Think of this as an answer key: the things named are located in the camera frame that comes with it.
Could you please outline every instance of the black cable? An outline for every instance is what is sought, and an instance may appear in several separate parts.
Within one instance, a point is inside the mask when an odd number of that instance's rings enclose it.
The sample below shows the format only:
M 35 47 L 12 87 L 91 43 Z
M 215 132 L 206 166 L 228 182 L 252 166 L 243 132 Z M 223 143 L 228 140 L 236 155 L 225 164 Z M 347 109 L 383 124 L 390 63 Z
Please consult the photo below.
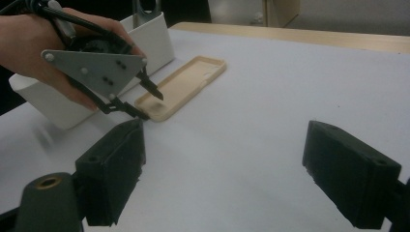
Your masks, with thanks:
M 45 13 L 49 16 L 53 16 L 53 17 L 56 17 L 56 18 L 59 18 L 59 19 L 62 19 L 62 20 L 65 20 L 65 21 L 80 25 L 80 26 L 83 26 L 83 27 L 85 27 L 87 29 L 90 29 L 92 31 L 95 31 L 95 32 L 97 32 L 97 33 L 99 33 L 103 36 L 111 33 L 110 31 L 102 28 L 101 26 L 99 26 L 95 23 L 92 23 L 90 21 L 84 20 L 80 17 L 74 16 L 74 15 L 71 15 L 71 14 L 67 14 L 67 13 L 64 13 L 64 12 L 61 12 L 61 11 L 57 11 L 57 10 L 51 9 L 49 7 L 43 7 L 42 11 L 43 11 L 43 13 Z
M 3 8 L 2 10 L 0 10 L 0 15 L 4 15 L 6 12 L 8 12 L 10 9 L 12 9 L 13 7 L 17 6 L 18 4 L 20 4 L 22 1 L 24 0 L 15 0 L 13 3 L 9 4 L 8 6 L 6 6 L 5 8 Z

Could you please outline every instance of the white container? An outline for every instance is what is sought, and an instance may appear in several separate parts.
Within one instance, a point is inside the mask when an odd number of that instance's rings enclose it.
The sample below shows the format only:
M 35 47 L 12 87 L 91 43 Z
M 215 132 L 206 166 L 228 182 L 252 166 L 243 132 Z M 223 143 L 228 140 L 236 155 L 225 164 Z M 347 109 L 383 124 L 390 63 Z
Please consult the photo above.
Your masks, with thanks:
M 148 58 L 147 73 L 150 75 L 172 61 L 174 51 L 163 14 L 132 29 L 132 16 L 121 21 L 136 45 Z M 9 82 L 13 90 L 36 107 L 56 127 L 67 130 L 79 124 L 94 112 L 68 100 L 50 86 L 37 79 L 13 75 Z M 139 82 L 134 78 L 122 91 L 131 89 Z

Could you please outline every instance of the white table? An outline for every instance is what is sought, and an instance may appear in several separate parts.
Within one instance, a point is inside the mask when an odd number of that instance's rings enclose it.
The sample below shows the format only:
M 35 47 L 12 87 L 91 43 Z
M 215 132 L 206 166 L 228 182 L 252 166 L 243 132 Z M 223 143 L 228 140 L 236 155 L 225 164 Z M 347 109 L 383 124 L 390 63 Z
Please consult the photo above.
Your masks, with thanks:
M 401 163 L 402 182 L 410 177 L 410 55 L 170 35 L 176 59 L 155 82 L 196 55 L 228 68 L 170 119 L 144 124 L 147 164 L 119 225 L 86 231 L 360 231 L 302 167 L 309 120 L 354 134 Z M 129 119 L 99 112 L 63 131 L 27 103 L 1 116 L 0 211 L 18 206 L 30 181 L 73 173 L 78 157 Z

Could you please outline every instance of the wooden edge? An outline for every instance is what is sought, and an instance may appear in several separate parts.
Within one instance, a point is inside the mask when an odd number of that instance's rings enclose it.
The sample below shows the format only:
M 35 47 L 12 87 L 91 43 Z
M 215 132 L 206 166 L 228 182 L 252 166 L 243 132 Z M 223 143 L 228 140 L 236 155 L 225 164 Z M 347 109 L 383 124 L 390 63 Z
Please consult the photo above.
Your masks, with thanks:
M 410 37 L 180 22 L 170 29 L 230 36 L 410 53 Z

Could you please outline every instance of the finger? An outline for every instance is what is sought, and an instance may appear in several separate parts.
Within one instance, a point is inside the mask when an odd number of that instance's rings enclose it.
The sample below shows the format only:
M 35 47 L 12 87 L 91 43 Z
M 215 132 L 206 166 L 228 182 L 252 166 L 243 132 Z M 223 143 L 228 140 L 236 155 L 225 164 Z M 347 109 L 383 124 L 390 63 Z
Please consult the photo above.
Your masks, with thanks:
M 88 98 L 87 95 L 74 88 L 70 84 L 68 77 L 66 77 L 63 73 L 54 73 L 53 78 L 50 78 L 49 80 L 50 81 L 48 81 L 46 84 L 55 88 L 61 94 L 66 96 L 66 98 L 70 101 L 79 103 L 92 111 L 97 110 L 96 104 L 90 98 Z
M 132 46 L 132 51 L 131 53 L 134 55 L 142 55 L 145 56 L 144 52 L 142 52 L 141 49 L 134 43 L 130 35 L 127 33 L 127 31 L 124 29 L 123 25 L 121 22 L 116 21 L 111 18 L 107 17 L 102 17 L 102 16 L 97 16 L 93 14 L 85 14 L 82 12 L 78 12 L 74 9 L 70 8 L 65 8 L 64 11 L 68 14 L 75 15 L 77 17 L 83 18 L 85 20 L 91 21 L 95 24 L 98 24 L 99 26 L 103 27 L 104 29 L 111 31 L 118 36 L 122 37 L 128 44 Z M 86 36 L 90 34 L 95 34 L 95 32 L 92 32 L 88 30 L 87 28 L 81 27 L 81 26 L 76 26 L 75 27 L 77 35 L 78 36 Z

